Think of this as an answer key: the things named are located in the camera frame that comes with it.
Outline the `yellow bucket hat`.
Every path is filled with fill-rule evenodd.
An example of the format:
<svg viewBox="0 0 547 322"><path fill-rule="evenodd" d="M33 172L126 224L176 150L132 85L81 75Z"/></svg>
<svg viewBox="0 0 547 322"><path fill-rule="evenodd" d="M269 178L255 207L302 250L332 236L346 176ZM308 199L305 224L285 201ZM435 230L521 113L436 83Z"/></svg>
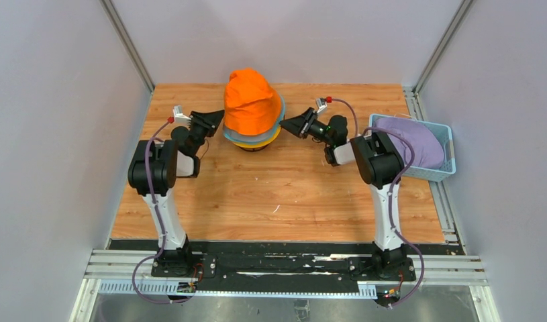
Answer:
<svg viewBox="0 0 547 322"><path fill-rule="evenodd" d="M272 127L268 131L257 136L244 136L227 127L224 128L224 137L231 141L235 146L249 150L262 150L277 139L281 132L279 126Z"/></svg>

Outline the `light blue bucket hat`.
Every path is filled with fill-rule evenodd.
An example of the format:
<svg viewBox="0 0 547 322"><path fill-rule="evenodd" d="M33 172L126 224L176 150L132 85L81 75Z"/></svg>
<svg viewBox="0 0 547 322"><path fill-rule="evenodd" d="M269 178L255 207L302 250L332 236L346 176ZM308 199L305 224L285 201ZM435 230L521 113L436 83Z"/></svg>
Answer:
<svg viewBox="0 0 547 322"><path fill-rule="evenodd" d="M285 118L286 103L285 103L285 100L284 100L283 96L280 96L280 100L281 100L281 112L279 113L279 115L277 117L277 120L275 121L275 124L273 125L273 127L276 126L276 125L279 125L280 121L284 120L284 118Z"/></svg>

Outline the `orange hat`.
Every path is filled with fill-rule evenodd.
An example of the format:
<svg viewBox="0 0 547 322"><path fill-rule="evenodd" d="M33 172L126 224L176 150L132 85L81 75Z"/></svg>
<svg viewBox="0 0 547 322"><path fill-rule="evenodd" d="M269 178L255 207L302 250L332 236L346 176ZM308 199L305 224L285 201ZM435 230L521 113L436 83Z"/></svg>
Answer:
<svg viewBox="0 0 547 322"><path fill-rule="evenodd" d="M238 69L230 73L224 94L225 126L243 136L269 131L283 112L279 94L256 70Z"/></svg>

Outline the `lavender hat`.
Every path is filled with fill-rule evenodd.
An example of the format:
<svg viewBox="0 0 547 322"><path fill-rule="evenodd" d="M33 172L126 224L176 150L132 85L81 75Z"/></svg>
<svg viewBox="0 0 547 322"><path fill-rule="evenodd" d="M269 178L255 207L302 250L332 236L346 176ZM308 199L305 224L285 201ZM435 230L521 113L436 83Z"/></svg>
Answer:
<svg viewBox="0 0 547 322"><path fill-rule="evenodd" d="M406 118L383 117L377 119L373 125L393 132L411 144L415 152L412 166L439 169L443 164L443 147L423 124Z"/></svg>

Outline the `grey hat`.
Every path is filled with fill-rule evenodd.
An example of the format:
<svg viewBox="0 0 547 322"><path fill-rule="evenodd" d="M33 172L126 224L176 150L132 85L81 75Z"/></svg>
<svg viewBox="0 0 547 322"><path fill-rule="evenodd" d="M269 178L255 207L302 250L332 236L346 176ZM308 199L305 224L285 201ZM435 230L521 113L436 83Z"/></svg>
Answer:
<svg viewBox="0 0 547 322"><path fill-rule="evenodd" d="M274 138L278 134L279 130L281 130L281 127L279 125L276 125L261 134L244 135L224 125L223 135L227 140L231 142L242 143L242 144L257 144L257 143L263 143L269 139Z"/></svg>

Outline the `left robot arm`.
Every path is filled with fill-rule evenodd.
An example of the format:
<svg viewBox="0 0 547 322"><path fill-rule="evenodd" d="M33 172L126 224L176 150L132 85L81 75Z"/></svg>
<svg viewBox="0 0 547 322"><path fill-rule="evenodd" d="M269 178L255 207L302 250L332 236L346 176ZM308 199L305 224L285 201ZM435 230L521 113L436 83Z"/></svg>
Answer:
<svg viewBox="0 0 547 322"><path fill-rule="evenodd" d="M198 151L215 135L224 115L224 110L185 115L177 105L149 139L138 142L128 183L147 204L158 234L152 259L155 276L186 277L199 267L179 220L173 189L178 178L199 175Z"/></svg>

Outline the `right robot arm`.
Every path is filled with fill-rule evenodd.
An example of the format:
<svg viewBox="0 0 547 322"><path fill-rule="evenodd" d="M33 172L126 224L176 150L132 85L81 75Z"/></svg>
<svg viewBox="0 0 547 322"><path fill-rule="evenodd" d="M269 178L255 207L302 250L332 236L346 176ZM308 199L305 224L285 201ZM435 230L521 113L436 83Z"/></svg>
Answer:
<svg viewBox="0 0 547 322"><path fill-rule="evenodd" d="M299 116L282 120L280 126L298 138L312 137L323 143L326 161L332 166L355 163L370 189L376 223L375 248L369 260L351 265L352 273L382 280L405 278L410 264L405 244L398 236L399 183L396 179L404 169L404 161L389 136L374 131L370 136L349 139L344 116L335 115L328 123L322 123L311 107Z"/></svg>

